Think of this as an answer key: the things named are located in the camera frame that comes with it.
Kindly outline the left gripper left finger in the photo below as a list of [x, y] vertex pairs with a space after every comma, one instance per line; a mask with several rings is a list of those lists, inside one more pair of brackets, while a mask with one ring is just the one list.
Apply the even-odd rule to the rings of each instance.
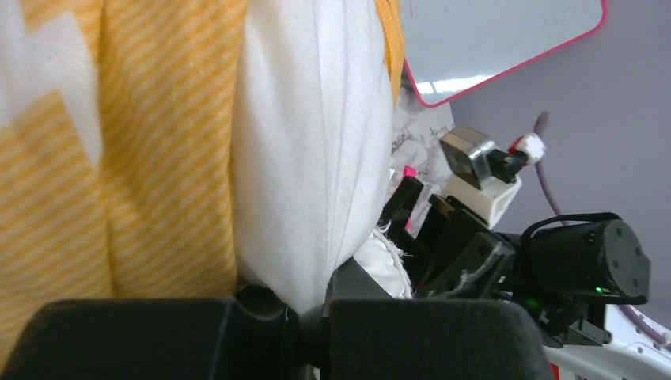
[[298, 319], [268, 289], [82, 299], [39, 309], [4, 379], [299, 379]]

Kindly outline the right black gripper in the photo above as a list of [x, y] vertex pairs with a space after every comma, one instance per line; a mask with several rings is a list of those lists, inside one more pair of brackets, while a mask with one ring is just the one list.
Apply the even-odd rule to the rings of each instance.
[[[418, 182], [422, 192], [423, 183]], [[405, 230], [406, 195], [400, 182], [382, 209], [379, 227]], [[515, 254], [504, 237], [463, 203], [437, 195], [430, 197], [430, 210], [407, 253], [406, 270], [415, 297], [440, 299], [501, 298]]]

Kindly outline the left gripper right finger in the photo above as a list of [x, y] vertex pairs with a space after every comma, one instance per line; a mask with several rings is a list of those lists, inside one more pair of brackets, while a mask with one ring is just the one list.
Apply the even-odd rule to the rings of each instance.
[[552, 379], [541, 334], [514, 304], [337, 298], [301, 321], [325, 379]]

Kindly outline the yellow Mickey Mouse pillowcase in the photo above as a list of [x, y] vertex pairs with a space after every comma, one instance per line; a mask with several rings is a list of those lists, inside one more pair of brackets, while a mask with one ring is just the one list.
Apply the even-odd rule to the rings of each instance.
[[220, 298], [251, 1], [1, 4], [1, 360], [42, 306]]

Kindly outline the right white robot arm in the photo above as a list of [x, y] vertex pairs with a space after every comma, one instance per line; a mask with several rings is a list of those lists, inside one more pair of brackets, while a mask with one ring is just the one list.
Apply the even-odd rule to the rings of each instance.
[[667, 379], [670, 331], [640, 313], [650, 259], [611, 212], [557, 215], [520, 234], [495, 230], [520, 182], [478, 189], [459, 177], [429, 198], [408, 232], [423, 184], [405, 177], [381, 213], [419, 298], [519, 305], [542, 333], [558, 379]]

